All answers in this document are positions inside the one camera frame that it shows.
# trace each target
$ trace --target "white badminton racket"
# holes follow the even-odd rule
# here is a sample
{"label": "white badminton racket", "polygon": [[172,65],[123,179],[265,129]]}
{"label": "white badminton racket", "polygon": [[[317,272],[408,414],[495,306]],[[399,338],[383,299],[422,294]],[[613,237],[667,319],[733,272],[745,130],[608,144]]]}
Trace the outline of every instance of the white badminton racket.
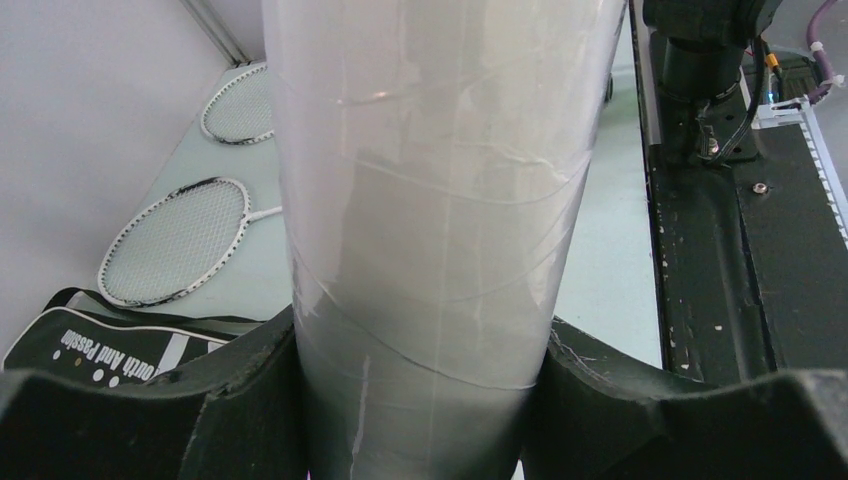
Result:
{"label": "white badminton racket", "polygon": [[200,120],[204,135],[227,145],[250,145],[274,136],[268,66],[242,73],[212,97]]}
{"label": "white badminton racket", "polygon": [[251,223],[282,210],[251,212],[247,189],[231,178],[182,187],[124,227],[100,265],[97,287],[125,308],[182,298],[218,273]]}

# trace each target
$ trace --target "racket bag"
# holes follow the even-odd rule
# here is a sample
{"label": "racket bag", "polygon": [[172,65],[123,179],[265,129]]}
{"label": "racket bag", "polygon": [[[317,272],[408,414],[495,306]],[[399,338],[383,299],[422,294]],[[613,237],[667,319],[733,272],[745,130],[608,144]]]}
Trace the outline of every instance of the racket bag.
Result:
{"label": "racket bag", "polygon": [[140,384],[222,347],[260,323],[232,316],[131,312],[96,292],[67,288],[24,330],[2,367],[40,370],[93,387]]}

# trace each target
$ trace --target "purple cable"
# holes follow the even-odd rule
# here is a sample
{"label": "purple cable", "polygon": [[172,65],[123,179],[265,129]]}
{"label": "purple cable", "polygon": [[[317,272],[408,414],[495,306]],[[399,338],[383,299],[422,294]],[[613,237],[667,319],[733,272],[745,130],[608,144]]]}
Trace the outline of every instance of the purple cable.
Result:
{"label": "purple cable", "polygon": [[[815,15],[810,20],[810,24],[807,26],[807,47],[810,47],[816,42],[820,42],[819,40],[819,24],[821,23],[822,18],[827,14],[831,7],[836,4],[837,0],[826,0],[818,10],[816,10]],[[819,69],[821,69],[822,77],[824,77],[824,81],[832,81],[833,80],[833,65],[830,63],[830,59],[827,57],[827,53],[822,48],[816,52],[813,52],[813,58],[816,59],[816,63],[819,65]],[[823,85],[819,85],[818,88],[813,90],[812,92],[807,94],[807,97],[810,99],[810,105],[817,104],[825,95],[830,92],[830,88],[833,86],[831,83],[826,83]]]}

